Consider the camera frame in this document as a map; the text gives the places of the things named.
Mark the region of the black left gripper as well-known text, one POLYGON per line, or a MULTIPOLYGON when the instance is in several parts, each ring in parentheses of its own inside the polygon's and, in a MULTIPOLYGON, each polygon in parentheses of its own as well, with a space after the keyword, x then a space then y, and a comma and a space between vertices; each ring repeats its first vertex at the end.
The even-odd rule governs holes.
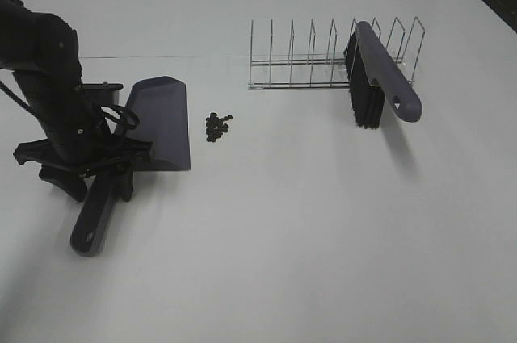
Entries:
POLYGON ((82 202, 87 193, 80 177, 116 167, 116 193, 129 202, 134 191, 134 161, 150 161, 152 144, 128 137, 140 119, 127 107, 97 107, 78 93, 80 80, 52 79, 44 73, 14 71, 24 96, 23 108, 36 117, 45 138, 19 144, 16 161, 44 165, 42 181, 82 202))

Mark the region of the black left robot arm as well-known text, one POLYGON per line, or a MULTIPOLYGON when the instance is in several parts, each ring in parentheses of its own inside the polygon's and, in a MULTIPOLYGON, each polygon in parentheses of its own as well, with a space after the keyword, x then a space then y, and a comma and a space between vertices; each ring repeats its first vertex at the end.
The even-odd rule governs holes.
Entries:
POLYGON ((78 34, 62 18, 31 12, 19 0, 1 0, 1 67, 12 73, 22 96, 2 91, 30 115, 45 138, 14 151, 22 165, 41 165, 40 179, 81 202, 85 178, 108 173, 124 201, 133 193, 137 161, 152 145, 129 138, 138 116, 118 104, 120 84, 86 84, 78 59, 78 34))

